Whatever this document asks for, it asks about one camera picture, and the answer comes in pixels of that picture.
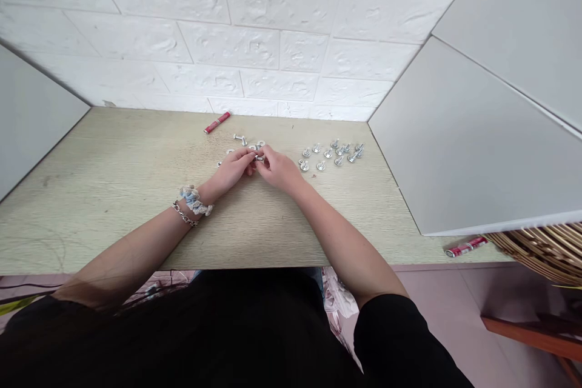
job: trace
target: silver chain bracelet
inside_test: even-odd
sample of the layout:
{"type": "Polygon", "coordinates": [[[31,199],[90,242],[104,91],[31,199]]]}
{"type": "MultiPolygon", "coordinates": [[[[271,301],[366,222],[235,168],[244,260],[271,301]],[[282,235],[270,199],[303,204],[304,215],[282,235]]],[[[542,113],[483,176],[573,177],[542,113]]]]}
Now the silver chain bracelet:
{"type": "Polygon", "coordinates": [[[180,214],[185,223],[190,224],[191,227],[196,227],[198,225],[197,221],[192,221],[184,212],[180,211],[180,206],[178,206],[178,200],[172,203],[172,207],[176,212],[180,214]]]}

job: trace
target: black shirt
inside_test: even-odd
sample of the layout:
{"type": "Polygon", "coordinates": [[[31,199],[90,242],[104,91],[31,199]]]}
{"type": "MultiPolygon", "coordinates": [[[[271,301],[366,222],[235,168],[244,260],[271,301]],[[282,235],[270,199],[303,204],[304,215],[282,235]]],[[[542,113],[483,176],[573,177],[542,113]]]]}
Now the black shirt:
{"type": "Polygon", "coordinates": [[[45,297],[0,336],[10,371],[35,369],[29,383],[471,386],[408,298],[366,303],[354,346],[363,374],[330,331],[314,280],[292,269],[204,272],[115,316],[45,297]]]}

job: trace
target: gray panel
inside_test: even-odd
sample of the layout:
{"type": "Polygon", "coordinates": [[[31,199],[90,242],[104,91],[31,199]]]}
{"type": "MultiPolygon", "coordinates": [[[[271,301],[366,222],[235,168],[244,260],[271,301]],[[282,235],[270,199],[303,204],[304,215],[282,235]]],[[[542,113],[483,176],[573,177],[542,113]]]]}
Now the gray panel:
{"type": "Polygon", "coordinates": [[[1,200],[89,106],[2,46],[0,84],[1,200]]]}
{"type": "Polygon", "coordinates": [[[433,34],[582,130],[582,0],[455,0],[433,34]]]}
{"type": "Polygon", "coordinates": [[[582,213],[582,141],[436,38],[369,124],[423,235],[582,213]]]}

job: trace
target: metal screw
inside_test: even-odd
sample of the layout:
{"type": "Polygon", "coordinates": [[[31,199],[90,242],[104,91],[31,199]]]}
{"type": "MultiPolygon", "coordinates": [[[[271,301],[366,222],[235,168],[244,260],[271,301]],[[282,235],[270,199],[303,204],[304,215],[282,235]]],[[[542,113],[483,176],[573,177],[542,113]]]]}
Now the metal screw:
{"type": "Polygon", "coordinates": [[[247,145],[247,140],[246,140],[246,139],[244,139],[244,135],[242,135],[242,136],[238,136],[238,135],[235,133],[235,134],[234,134],[232,137],[233,137],[234,139],[240,139],[240,140],[242,140],[242,141],[243,141],[243,142],[242,142],[242,144],[243,144],[242,146],[243,146],[243,147],[245,147],[245,146],[247,145]]]}

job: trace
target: basket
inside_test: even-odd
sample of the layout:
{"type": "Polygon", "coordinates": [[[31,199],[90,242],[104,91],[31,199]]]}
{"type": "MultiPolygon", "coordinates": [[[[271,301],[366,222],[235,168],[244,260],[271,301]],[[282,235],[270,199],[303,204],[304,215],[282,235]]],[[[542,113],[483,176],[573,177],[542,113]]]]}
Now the basket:
{"type": "Polygon", "coordinates": [[[503,253],[553,282],[582,287],[582,224],[488,233],[503,253]]]}

